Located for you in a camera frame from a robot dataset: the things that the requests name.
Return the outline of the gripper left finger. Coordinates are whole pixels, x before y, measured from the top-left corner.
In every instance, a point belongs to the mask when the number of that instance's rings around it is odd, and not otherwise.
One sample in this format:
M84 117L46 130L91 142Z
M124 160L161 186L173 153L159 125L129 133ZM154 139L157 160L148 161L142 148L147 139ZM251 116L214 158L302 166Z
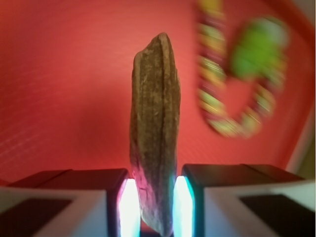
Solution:
M51 170L0 190L3 237L137 237L133 180L120 169Z

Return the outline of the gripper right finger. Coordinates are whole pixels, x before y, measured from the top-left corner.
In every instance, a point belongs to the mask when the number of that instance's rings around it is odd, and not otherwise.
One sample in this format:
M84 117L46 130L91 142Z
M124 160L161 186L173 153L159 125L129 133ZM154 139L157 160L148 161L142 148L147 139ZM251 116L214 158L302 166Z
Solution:
M313 237L316 184L271 165L185 164L176 237Z

